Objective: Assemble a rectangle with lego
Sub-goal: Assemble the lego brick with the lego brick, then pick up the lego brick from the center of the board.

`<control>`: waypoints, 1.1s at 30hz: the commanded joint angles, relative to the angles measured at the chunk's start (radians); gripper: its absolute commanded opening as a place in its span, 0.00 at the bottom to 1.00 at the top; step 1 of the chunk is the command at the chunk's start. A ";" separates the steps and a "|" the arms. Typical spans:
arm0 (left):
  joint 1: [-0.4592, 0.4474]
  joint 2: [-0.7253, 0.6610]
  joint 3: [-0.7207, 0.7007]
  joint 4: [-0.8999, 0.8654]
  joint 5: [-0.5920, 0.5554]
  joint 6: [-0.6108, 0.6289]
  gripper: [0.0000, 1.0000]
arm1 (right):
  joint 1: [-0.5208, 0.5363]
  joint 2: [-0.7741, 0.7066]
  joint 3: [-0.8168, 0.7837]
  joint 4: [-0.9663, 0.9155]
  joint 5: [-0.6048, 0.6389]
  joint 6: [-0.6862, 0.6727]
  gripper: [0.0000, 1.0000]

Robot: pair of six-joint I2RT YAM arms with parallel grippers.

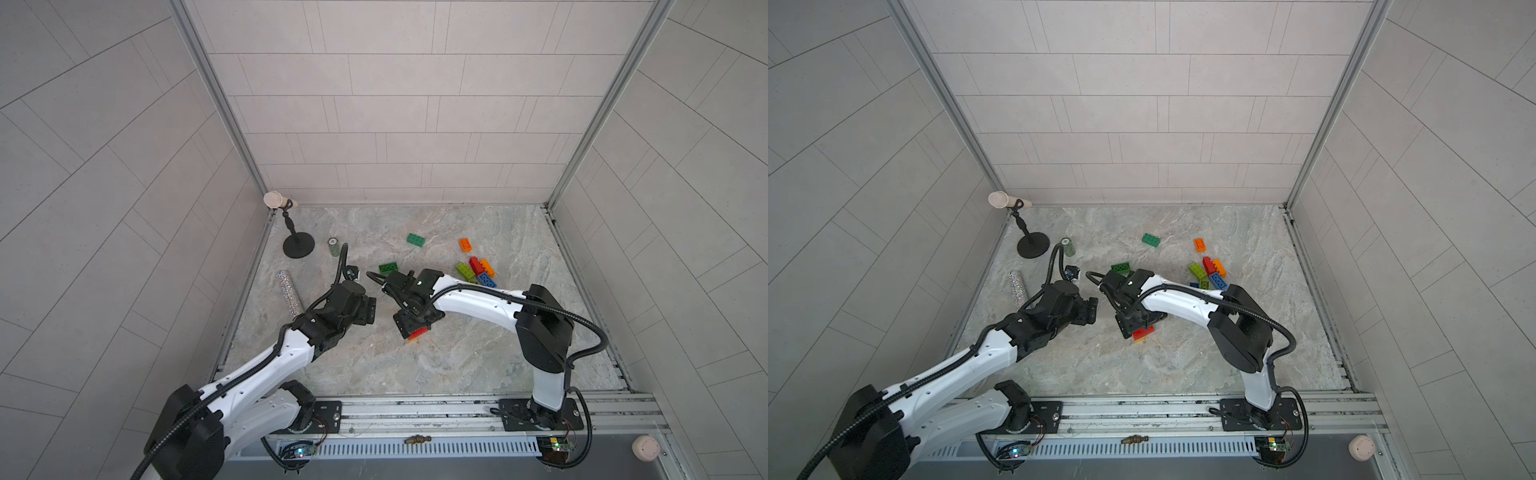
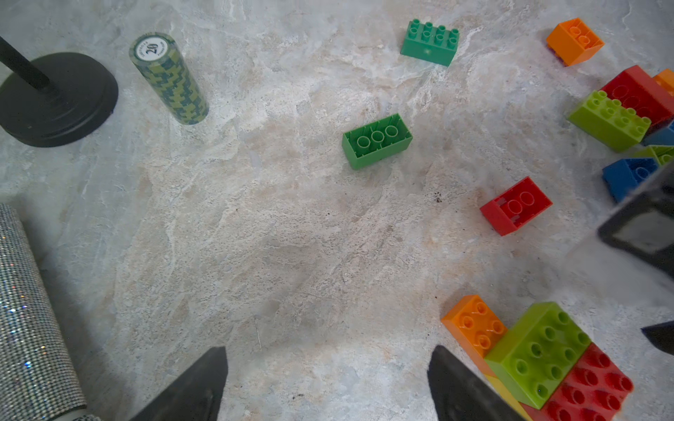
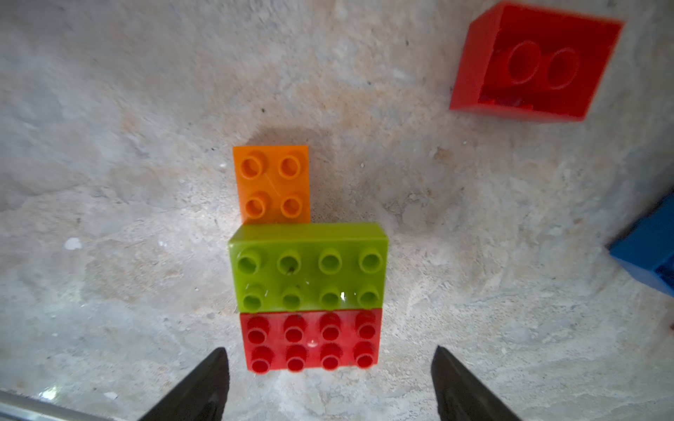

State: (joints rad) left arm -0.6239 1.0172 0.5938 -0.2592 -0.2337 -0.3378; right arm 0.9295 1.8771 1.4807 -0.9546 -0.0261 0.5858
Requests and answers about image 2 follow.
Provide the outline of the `yellow lego brick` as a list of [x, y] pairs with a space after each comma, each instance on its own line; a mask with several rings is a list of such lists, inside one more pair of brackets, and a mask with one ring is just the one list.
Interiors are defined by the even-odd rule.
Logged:
[[500, 381], [495, 376], [492, 375], [487, 375], [486, 380], [493, 386], [493, 388], [496, 390], [496, 392], [500, 395], [500, 397], [508, 403], [516, 412], [518, 412], [523, 419], [526, 421], [533, 421], [533, 419], [528, 415], [528, 413], [525, 411], [521, 403], [513, 396], [513, 394], [507, 389], [505, 384]]

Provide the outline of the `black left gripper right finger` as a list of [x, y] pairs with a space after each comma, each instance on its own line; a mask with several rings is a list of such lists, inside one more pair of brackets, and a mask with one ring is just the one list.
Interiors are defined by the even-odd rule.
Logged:
[[428, 365], [428, 384], [440, 421], [524, 420], [449, 349], [437, 345]]

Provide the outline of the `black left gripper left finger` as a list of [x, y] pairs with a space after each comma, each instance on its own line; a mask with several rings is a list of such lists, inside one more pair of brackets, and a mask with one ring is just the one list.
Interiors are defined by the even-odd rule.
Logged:
[[132, 420], [217, 420], [228, 362], [225, 347], [212, 347]]

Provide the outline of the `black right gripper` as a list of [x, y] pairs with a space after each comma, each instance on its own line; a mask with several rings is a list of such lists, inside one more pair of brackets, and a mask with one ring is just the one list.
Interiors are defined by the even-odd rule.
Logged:
[[[623, 303], [673, 304], [673, 175], [657, 173], [575, 246], [568, 272]], [[645, 326], [660, 351], [674, 355], [674, 321]]]

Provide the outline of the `small dark blue lego brick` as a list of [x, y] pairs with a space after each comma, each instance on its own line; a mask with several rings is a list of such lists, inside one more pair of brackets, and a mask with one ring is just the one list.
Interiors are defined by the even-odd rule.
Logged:
[[653, 158], [620, 159], [603, 168], [602, 178], [616, 203], [621, 203], [630, 192], [647, 180], [659, 168]]

